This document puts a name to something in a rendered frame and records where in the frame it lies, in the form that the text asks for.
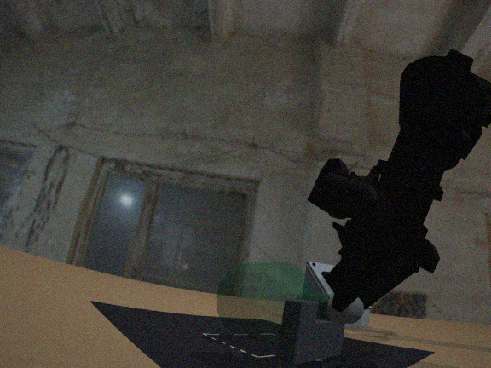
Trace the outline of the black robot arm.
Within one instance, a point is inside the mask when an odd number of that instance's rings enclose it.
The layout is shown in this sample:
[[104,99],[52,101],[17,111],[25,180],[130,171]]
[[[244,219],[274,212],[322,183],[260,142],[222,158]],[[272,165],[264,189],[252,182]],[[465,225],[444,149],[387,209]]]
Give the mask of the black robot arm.
[[[392,152],[406,152],[434,164],[443,174],[466,159],[491,124],[491,83],[471,72],[470,56],[450,49],[446,56],[409,63],[400,80],[400,132]],[[378,185],[373,166],[368,176],[350,173],[340,158],[329,158],[318,179],[328,173]]]

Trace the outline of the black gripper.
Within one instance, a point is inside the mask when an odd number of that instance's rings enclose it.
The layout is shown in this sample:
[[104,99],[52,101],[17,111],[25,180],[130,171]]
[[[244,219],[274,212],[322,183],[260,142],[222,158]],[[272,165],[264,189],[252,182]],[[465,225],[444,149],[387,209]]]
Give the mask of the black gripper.
[[308,201],[319,209],[346,215],[332,222],[342,245],[332,308],[343,312],[357,297],[364,310],[420,270],[434,273],[440,260],[425,237],[432,201],[441,202],[441,171],[406,152],[379,160],[378,185],[328,173],[316,181]]

